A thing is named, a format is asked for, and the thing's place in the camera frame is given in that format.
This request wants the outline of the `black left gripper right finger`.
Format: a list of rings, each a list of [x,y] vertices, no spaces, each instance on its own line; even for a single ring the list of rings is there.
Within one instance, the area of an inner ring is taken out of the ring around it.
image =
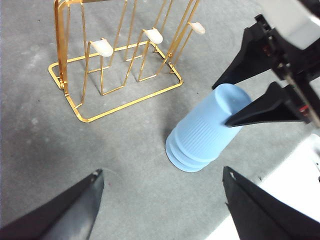
[[[229,166],[222,182],[241,240],[318,240],[320,223],[279,201]]]

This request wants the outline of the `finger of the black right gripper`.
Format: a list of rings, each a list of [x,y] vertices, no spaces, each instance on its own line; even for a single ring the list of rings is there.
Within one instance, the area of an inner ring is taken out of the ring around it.
[[[215,89],[221,84],[237,84],[271,68],[272,49],[260,22],[244,29],[238,54],[213,84]]]
[[[225,125],[238,127],[279,122],[308,123],[308,106],[291,85],[281,87],[272,82],[262,96],[233,114]]]

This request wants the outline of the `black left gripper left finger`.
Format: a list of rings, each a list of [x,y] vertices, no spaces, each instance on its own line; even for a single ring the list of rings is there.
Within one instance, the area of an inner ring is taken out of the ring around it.
[[[102,169],[0,230],[2,240],[87,240],[104,190]]]

